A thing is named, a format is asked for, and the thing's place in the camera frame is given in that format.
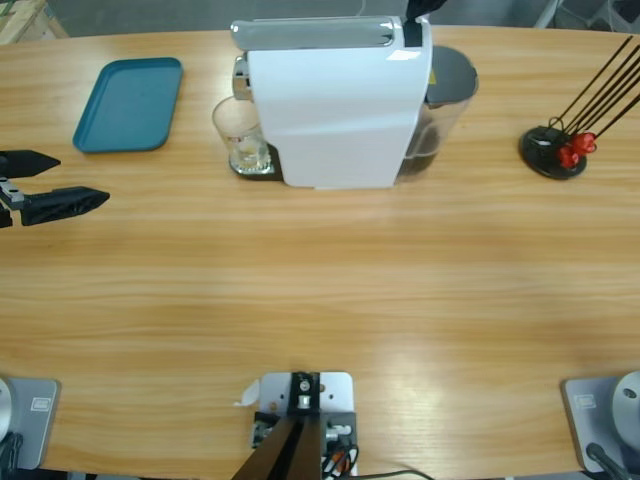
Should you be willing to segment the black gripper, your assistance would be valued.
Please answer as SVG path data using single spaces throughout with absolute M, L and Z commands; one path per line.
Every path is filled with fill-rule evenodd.
M 61 162 L 33 150 L 5 150 L 0 154 L 1 228 L 13 225 L 12 211 L 21 212 L 23 226 L 84 215 L 110 199 L 108 192 L 78 186 L 55 189 L 25 197 L 9 178 L 37 176 Z

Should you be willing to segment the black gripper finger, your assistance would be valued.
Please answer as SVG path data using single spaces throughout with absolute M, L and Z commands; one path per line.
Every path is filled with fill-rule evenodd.
M 415 22 L 419 17 L 429 15 L 440 9 L 447 0 L 408 0 L 405 19 Z

